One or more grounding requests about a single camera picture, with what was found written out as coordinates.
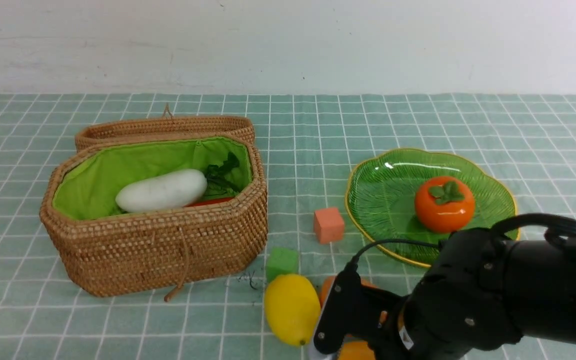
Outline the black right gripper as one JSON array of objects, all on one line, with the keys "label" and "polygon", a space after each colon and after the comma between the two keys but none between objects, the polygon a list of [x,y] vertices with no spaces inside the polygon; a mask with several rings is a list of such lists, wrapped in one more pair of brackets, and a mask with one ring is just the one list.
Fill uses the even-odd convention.
[{"label": "black right gripper", "polygon": [[375,315],[363,339],[378,360],[459,360],[521,339],[501,296],[478,287],[416,287],[405,296],[365,287],[363,300]]}]

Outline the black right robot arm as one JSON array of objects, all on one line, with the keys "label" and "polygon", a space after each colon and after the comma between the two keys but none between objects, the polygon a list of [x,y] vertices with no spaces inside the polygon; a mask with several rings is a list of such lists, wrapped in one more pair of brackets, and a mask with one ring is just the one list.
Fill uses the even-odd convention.
[{"label": "black right robot arm", "polygon": [[576,234],[455,232],[378,331],[369,342],[378,360],[459,360],[523,337],[576,345]]}]

